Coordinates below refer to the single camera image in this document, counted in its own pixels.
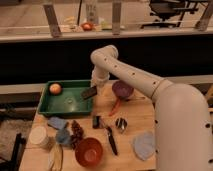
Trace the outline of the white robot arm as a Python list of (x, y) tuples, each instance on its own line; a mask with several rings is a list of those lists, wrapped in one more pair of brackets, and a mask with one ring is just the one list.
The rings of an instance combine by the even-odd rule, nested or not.
[(102, 86), (114, 75), (154, 102), (156, 171), (213, 171), (211, 117), (197, 88), (119, 61), (113, 45), (94, 50), (90, 59), (93, 83)]

